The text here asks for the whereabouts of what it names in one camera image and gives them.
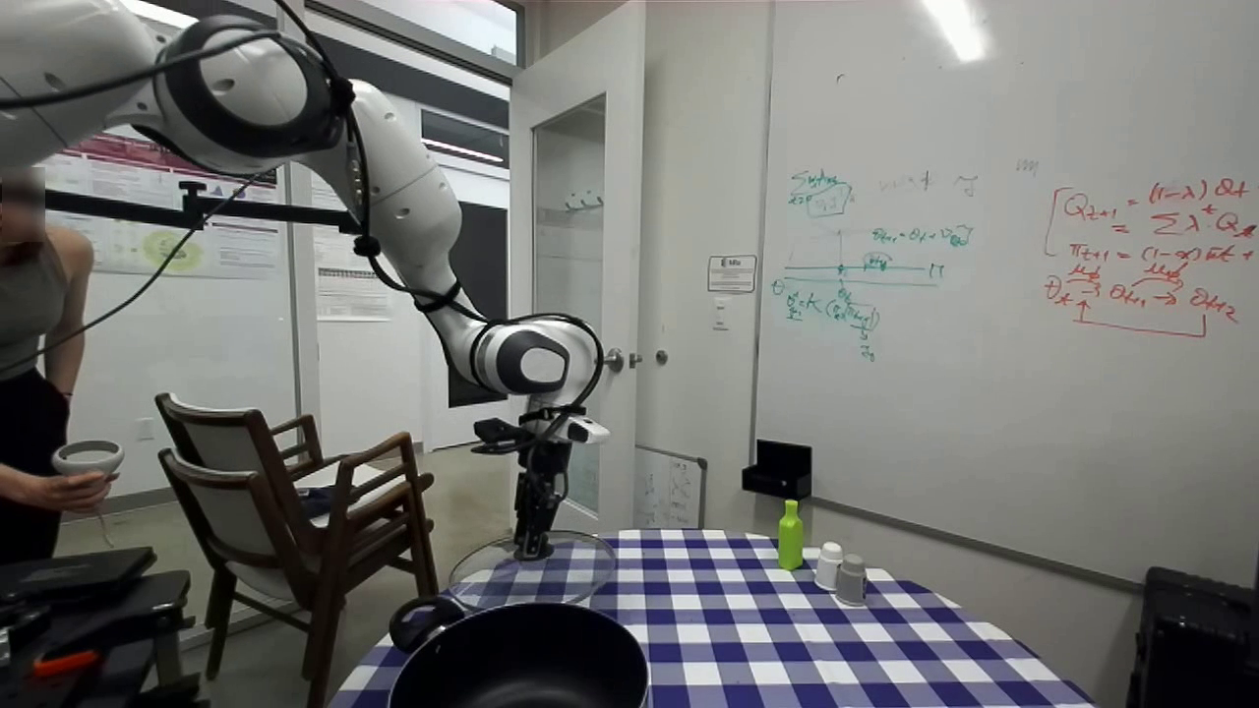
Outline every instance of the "person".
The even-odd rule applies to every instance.
[[[0,206],[0,562],[52,560],[58,516],[103,502],[115,485],[109,473],[52,473],[82,362],[86,274],[82,230]]]

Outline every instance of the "bowl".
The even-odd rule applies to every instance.
[[[123,465],[123,445],[115,442],[71,442],[52,452],[54,473],[115,473]]]

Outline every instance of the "person's arm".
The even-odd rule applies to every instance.
[[[43,372],[71,402],[73,380],[80,380],[80,367],[82,367],[82,346],[86,346],[80,327],[82,327],[86,279],[89,279],[96,251],[89,251],[89,241],[71,227],[48,227],[48,241],[61,265],[61,274],[65,274],[65,305],[61,305],[58,327],[48,334]]]
[[[48,512],[86,512],[105,501],[109,485],[109,473],[31,474],[0,465],[0,495]]]

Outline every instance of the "plastic bottle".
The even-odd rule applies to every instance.
[[[839,544],[821,544],[821,554],[813,562],[813,586],[818,590],[834,594],[839,562],[840,562],[840,546]]]
[[[840,602],[865,602],[865,560],[860,560],[860,554],[847,554],[847,560],[839,562],[834,594],[839,594]]]
[[[780,567],[797,570],[801,567],[801,519],[797,519],[797,501],[781,502],[780,519]]]

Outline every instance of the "hand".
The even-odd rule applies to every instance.
[[[109,495],[115,473],[22,474],[19,502],[48,512],[89,512]]]

